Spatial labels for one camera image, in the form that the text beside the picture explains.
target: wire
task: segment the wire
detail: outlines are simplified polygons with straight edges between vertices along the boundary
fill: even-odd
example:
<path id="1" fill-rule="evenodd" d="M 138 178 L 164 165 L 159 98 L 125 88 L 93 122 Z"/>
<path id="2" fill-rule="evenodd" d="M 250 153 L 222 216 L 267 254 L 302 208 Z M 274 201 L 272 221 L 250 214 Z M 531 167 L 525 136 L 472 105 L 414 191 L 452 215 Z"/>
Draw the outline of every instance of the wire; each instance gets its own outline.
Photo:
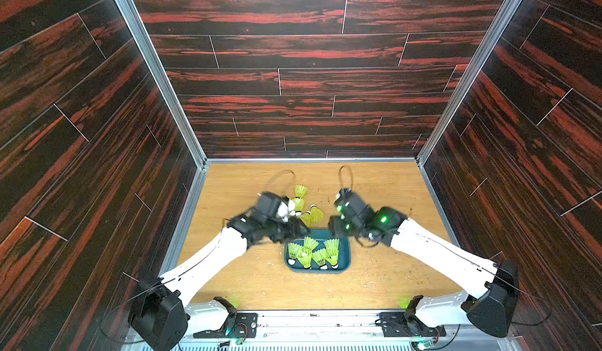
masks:
<path id="1" fill-rule="evenodd" d="M 290 169 L 283 169 L 282 171 L 278 172 L 277 174 L 273 175 L 268 182 L 266 183 L 266 185 L 264 186 L 263 190 L 261 191 L 261 193 L 267 191 L 267 189 L 270 187 L 270 185 L 272 184 L 272 182 L 274 182 L 275 179 L 279 178 L 280 176 L 284 175 L 284 174 L 288 174 L 288 173 L 293 174 L 293 179 L 291 180 L 291 182 L 289 183 L 289 185 L 287 185 L 286 187 L 284 187 L 284 189 L 282 190 L 282 194 L 284 194 L 286 188 L 288 186 L 293 186 L 295 183 L 295 179 L 297 178 L 297 176 L 295 175 L 295 173 L 293 171 L 291 171 Z"/>
<path id="2" fill-rule="evenodd" d="M 345 186 L 342 183 L 342 169 L 343 168 L 347 168 L 347 170 L 349 171 L 349 176 L 351 178 L 351 185 L 349 186 L 349 190 L 353 189 L 353 172 L 351 171 L 351 167 L 349 167 L 348 165 L 342 165 L 341 168 L 339 168 L 339 183 L 341 184 L 341 188 L 345 188 Z"/>
<path id="3" fill-rule="evenodd" d="M 447 346 L 449 346 L 451 344 L 451 342 L 453 342 L 453 340 L 456 339 L 457 334 L 460 332 L 460 326 L 461 325 L 457 326 L 457 330 L 456 330 L 456 333 L 453 335 L 453 338 L 449 342 L 447 342 L 445 345 L 438 347 L 438 348 L 425 348 L 425 350 L 440 350 L 442 348 L 446 348 Z"/>
<path id="4" fill-rule="evenodd" d="M 237 325 L 240 325 L 245 328 L 245 337 L 243 338 L 243 342 L 244 342 L 245 340 L 247 340 L 247 336 L 249 335 L 249 329 L 247 328 L 247 325 L 245 325 L 244 323 L 237 323 L 234 326 L 237 326 Z"/>
<path id="5" fill-rule="evenodd" d="M 463 259 L 467 260 L 468 262 L 470 262 L 471 264 L 478 266 L 478 267 L 479 267 L 479 269 L 481 269 L 481 270 L 483 270 L 483 271 L 485 271 L 485 272 L 488 272 L 489 274 L 493 275 L 494 277 L 496 277 L 497 279 L 501 280 L 502 282 L 504 282 L 504 283 L 508 284 L 508 286 L 510 286 L 510 287 L 512 287 L 512 288 L 515 288 L 516 290 L 520 291 L 521 293 L 523 293 L 523 294 L 525 294 L 525 295 L 527 295 L 527 296 L 534 297 L 535 299 L 541 300 L 542 302 L 545 302 L 545 303 L 547 304 L 548 308 L 551 308 L 551 307 L 552 307 L 552 306 L 550 305 L 550 303 L 549 303 L 547 300 L 545 300 L 543 297 L 540 297 L 540 296 L 537 296 L 537 295 L 533 295 L 533 294 L 530 294 L 530 293 L 528 293 L 528 292 L 525 292 L 525 291 L 521 290 L 520 288 L 518 288 L 518 287 L 516 287 L 515 285 L 511 284 L 511 283 L 510 283 L 510 282 L 508 282 L 507 280 L 504 280 L 503 278 L 501 278 L 501 277 L 497 276 L 496 274 L 493 274 L 492 272 L 490 272 L 489 270 L 487 270 L 485 267 L 482 267 L 481 265 L 478 265 L 478 264 L 476 264 L 476 263 L 472 262 L 472 261 L 471 261 L 471 260 L 469 260 L 468 258 L 466 258 L 466 257 L 464 257 L 464 256 L 461 256 L 461 255 L 457 254 L 456 252 L 454 252 L 453 250 L 449 249 L 447 246 L 445 246 L 445 245 L 441 244 L 440 242 L 438 242 L 438 241 L 436 241 L 436 240 L 433 240 L 433 239 L 431 239 L 430 237 L 426 237 L 426 236 L 424 236 L 424 235 L 420 235 L 420 234 L 417 234 L 417 235 L 418 235 L 418 236 L 422 236 L 422 237 L 424 237 L 424 238 L 426 238 L 426 239 L 428 239 L 428 240 L 430 240 L 430 241 L 432 241 L 432 242 L 434 242 L 434 243 L 436 243 L 436 244 L 439 244 L 440 246 L 442 246 L 443 248 L 445 248 L 445 249 L 449 250 L 451 253 L 455 254 L 456 256 L 458 256 L 458 257 L 461 257 L 461 258 L 463 258 Z M 543 318 L 541 321 L 539 321 L 539 322 L 537 322 L 537 323 L 522 323 L 522 322 L 511 322 L 511 323 L 513 323 L 513 324 L 516 324 L 516 325 L 537 326 L 537 325 L 541 325 L 541 324 L 543 324 L 544 322 L 546 322 L 546 321 L 548 320 L 548 318 L 550 318 L 550 315 L 551 315 L 551 314 L 552 314 L 552 309 L 550 309 L 550 310 L 548 311 L 548 314 L 547 314 L 547 315 L 546 315 L 546 316 L 545 316 L 545 317 L 544 317 L 544 318 Z"/>
<path id="6" fill-rule="evenodd" d="M 117 343 L 117 344 L 137 344 L 137 343 L 142 343 L 142 342 L 145 342 L 145 340 L 141 340 L 141 341 L 135 341 L 135 342 L 123 342 L 123 341 L 114 340 L 113 338 L 109 337 L 109 336 L 107 335 L 107 333 L 105 333 L 105 332 L 102 330 L 102 327 L 101 327 L 100 325 L 98 326 L 98 329 L 101 331 L 101 334 L 102 334 L 102 335 L 104 335 L 106 339 L 108 339 L 108 340 L 110 340 L 110 341 L 112 341 L 112 342 L 115 342 L 115 343 Z"/>

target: light wood table surface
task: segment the light wood table surface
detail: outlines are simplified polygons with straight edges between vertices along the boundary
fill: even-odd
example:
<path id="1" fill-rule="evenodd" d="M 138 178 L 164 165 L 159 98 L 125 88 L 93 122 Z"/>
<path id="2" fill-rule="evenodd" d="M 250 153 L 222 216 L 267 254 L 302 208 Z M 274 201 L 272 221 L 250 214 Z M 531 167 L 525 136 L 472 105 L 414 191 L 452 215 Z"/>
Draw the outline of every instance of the light wood table surface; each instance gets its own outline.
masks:
<path id="1" fill-rule="evenodd" d="M 249 208 L 267 181 L 279 171 L 291 169 L 296 182 L 308 187 L 306 209 L 315 203 L 325 219 L 312 228 L 327 228 L 340 188 L 341 163 L 221 164 L 211 165 L 196 207 L 182 263 L 222 227 L 222 219 Z M 443 222 L 413 162 L 349 163 L 353 190 L 376 211 L 390 206 L 415 219 L 422 227 L 449 240 Z M 267 189 L 282 195 L 292 175 L 283 175 Z M 293 197 L 292 187 L 284 193 Z M 311 274 L 291 271 L 284 262 L 284 247 L 266 243 L 253 246 L 210 280 L 192 303 L 222 296 L 240 310 L 284 309 L 384 309 L 405 307 L 415 295 L 439 296 L 460 291 L 444 275 L 384 245 L 362 248 L 351 242 L 351 267 L 342 274 Z"/>

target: plastic tray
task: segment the plastic tray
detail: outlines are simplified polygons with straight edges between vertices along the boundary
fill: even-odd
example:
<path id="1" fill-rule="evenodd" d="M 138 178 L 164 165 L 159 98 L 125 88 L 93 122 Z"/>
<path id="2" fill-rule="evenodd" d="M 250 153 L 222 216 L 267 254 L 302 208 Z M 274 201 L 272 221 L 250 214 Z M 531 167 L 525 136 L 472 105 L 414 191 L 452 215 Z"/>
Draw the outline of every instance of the plastic tray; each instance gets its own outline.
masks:
<path id="1" fill-rule="evenodd" d="M 332 238 L 335 238 L 333 236 L 332 232 L 330 232 L 330 230 L 328 230 L 328 229 L 312 229 L 311 234 L 309 234 L 309 236 L 314 238 L 317 242 L 320 243 L 320 244 L 318 244 L 317 247 L 315 247 L 314 250 L 324 248 L 325 240 L 330 240 Z M 297 243 L 299 245 L 303 245 L 302 238 L 294 240 L 293 242 Z M 349 266 L 351 266 L 351 246 L 349 244 L 349 238 L 342 238 L 339 241 L 339 259 L 338 259 L 339 266 L 337 269 L 333 269 L 332 266 L 327 262 L 326 265 L 328 266 L 328 269 L 320 270 L 320 266 L 318 266 L 318 264 L 315 263 L 314 260 L 311 261 L 311 267 L 309 269 L 305 269 L 303 267 L 303 265 L 301 265 L 301 263 L 297 260 L 295 260 L 294 265 L 289 265 L 288 264 L 288 244 L 286 244 L 284 246 L 284 263 L 288 266 L 289 269 L 291 269 L 292 271 L 297 272 L 297 273 L 340 274 L 340 273 L 344 272 L 345 270 L 349 269 Z"/>

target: yellow shuttlecock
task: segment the yellow shuttlecock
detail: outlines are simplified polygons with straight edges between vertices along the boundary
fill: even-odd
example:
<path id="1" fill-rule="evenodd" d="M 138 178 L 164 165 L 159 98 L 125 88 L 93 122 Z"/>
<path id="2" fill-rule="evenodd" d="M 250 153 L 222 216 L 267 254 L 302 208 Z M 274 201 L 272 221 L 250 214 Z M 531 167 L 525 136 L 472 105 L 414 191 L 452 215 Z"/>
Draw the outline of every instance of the yellow shuttlecock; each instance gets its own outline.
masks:
<path id="1" fill-rule="evenodd" d="M 333 269 L 338 267 L 338 245 L 339 239 L 333 238 L 332 240 L 327 240 L 324 242 L 324 246 L 326 247 L 326 255 L 325 258 L 330 265 L 332 265 Z"/>
<path id="2" fill-rule="evenodd" d="M 293 198 L 293 202 L 295 203 L 295 211 L 302 212 L 305 206 L 305 199 L 297 197 Z"/>
<path id="3" fill-rule="evenodd" d="M 301 249 L 303 247 L 296 243 L 288 244 L 288 264 L 295 265 L 295 259 L 298 257 L 299 253 L 301 253 Z"/>
<path id="4" fill-rule="evenodd" d="M 309 212 L 304 212 L 302 215 L 299 216 L 299 219 L 301 219 L 301 221 L 307 227 L 309 227 L 311 225 L 311 214 Z"/>
<path id="5" fill-rule="evenodd" d="M 303 198 L 303 196 L 305 196 L 305 193 L 307 193 L 306 186 L 300 184 L 295 185 L 295 197 Z"/>
<path id="6" fill-rule="evenodd" d="M 311 267 L 311 256 L 312 256 L 312 252 L 301 252 L 300 255 L 297 256 L 297 259 L 299 260 L 299 262 L 301 263 L 301 265 L 303 265 L 303 267 L 305 267 L 305 269 L 309 269 Z"/>
<path id="7" fill-rule="evenodd" d="M 315 204 L 312 204 L 311 208 L 309 209 L 309 214 L 311 215 L 312 223 L 317 223 L 324 219 L 324 212 Z"/>
<path id="8" fill-rule="evenodd" d="M 315 249 L 315 247 L 318 246 L 318 244 L 320 244 L 320 243 L 315 241 L 311 237 L 305 236 L 305 239 L 303 241 L 303 251 L 306 253 L 310 253 Z"/>
<path id="9" fill-rule="evenodd" d="M 326 255 L 325 249 L 318 249 L 311 255 L 311 257 L 315 261 L 315 263 L 317 263 L 320 266 L 320 270 L 328 269 L 328 266 L 326 266 L 325 255 Z"/>

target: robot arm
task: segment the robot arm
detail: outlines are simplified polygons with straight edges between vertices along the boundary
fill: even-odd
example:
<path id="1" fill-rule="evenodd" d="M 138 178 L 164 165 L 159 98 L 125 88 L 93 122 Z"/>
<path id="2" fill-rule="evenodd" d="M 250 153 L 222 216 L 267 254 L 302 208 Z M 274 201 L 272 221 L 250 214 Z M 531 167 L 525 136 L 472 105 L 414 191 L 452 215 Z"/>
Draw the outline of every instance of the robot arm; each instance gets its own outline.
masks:
<path id="1" fill-rule="evenodd" d="M 505 337 L 518 300 L 518 272 L 510 261 L 500 266 L 475 256 L 421 227 L 390 207 L 378 212 L 355 192 L 341 189 L 335 201 L 341 216 L 330 217 L 335 237 L 365 237 L 409 254 L 453 280 L 464 290 L 447 296 L 416 296 L 404 313 L 410 329 L 471 324 Z"/>
<path id="2" fill-rule="evenodd" d="M 140 279 L 128 322 L 155 351 L 170 350 L 185 335 L 222 326 L 229 332 L 235 310 L 221 298 L 195 308 L 187 305 L 215 274 L 265 236 L 289 242 L 309 234 L 295 217 L 295 204 L 265 192 L 254 207 L 233 217 L 204 248 L 159 278 Z"/>

